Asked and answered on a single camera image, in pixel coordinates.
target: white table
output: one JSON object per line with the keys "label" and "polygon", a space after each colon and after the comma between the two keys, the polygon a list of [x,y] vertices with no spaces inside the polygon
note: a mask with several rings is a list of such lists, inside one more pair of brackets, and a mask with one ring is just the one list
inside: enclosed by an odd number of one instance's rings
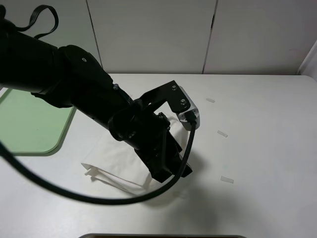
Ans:
{"label": "white table", "polygon": [[[151,201],[111,207],[54,195],[0,160],[1,237],[315,237],[317,83],[313,79],[175,74],[112,77],[134,99],[171,80],[184,87],[201,112],[201,127],[189,160],[194,172]],[[98,124],[77,111],[61,150],[48,157],[20,160],[73,191],[127,197],[84,176],[80,162],[102,132]],[[234,183],[221,181],[221,176]]]}

